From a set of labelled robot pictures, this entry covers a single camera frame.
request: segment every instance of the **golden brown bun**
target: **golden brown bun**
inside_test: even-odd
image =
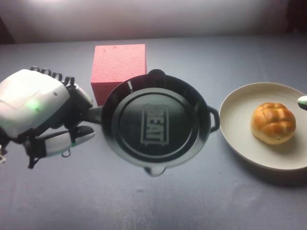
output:
[[[290,110],[279,103],[264,103],[253,113],[251,131],[267,144],[278,145],[293,137],[296,123]]]

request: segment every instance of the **gray table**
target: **gray table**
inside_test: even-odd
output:
[[[219,108],[245,84],[271,81],[307,92],[303,36],[248,36],[0,46],[0,81],[32,65],[90,85],[94,48],[146,44],[147,67],[194,86]],[[27,169],[16,144],[0,166],[0,229],[6,230],[305,230],[306,173],[273,175],[243,163],[220,131],[192,160],[151,178],[96,137],[69,158]]]

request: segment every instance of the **green light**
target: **green light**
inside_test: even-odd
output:
[[[29,100],[25,103],[27,107],[33,110],[39,110],[39,103],[35,100]]]

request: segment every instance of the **background wall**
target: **background wall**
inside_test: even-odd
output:
[[[0,0],[17,43],[281,33],[288,0]]]

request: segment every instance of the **red textured box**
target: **red textured box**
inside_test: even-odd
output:
[[[145,44],[96,46],[91,85],[98,106],[120,83],[146,73]]]

